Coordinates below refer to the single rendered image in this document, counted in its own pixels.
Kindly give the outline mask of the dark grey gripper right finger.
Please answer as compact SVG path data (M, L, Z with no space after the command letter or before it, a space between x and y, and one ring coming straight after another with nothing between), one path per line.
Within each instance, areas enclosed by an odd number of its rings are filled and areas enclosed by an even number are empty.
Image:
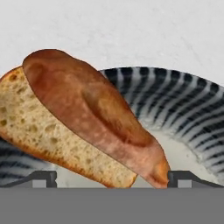
M223 185L218 185L213 182L201 179L190 171L169 171L168 179L168 186L170 188L223 188Z

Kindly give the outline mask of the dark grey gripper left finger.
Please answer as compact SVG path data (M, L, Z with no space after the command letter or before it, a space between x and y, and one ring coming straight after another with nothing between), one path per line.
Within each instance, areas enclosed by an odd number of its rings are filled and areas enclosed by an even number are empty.
M28 188L56 188L57 187L56 171L34 171L29 176L6 185L2 188L9 187L28 187Z

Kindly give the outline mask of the blue striped white plate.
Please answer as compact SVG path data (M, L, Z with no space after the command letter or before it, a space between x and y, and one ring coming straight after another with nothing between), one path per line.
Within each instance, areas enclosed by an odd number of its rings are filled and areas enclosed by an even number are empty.
M185 144L224 184L224 87L156 67L102 73L148 131L159 130ZM60 166L106 187L130 187L137 177L59 122L17 67L0 78L0 186Z

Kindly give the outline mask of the brown crusty bread bun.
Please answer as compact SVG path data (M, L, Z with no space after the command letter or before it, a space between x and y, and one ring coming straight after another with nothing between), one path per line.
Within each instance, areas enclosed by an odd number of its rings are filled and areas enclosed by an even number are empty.
M0 78L0 137L106 187L127 188L137 177L168 185L163 148L116 87L61 50L33 52Z

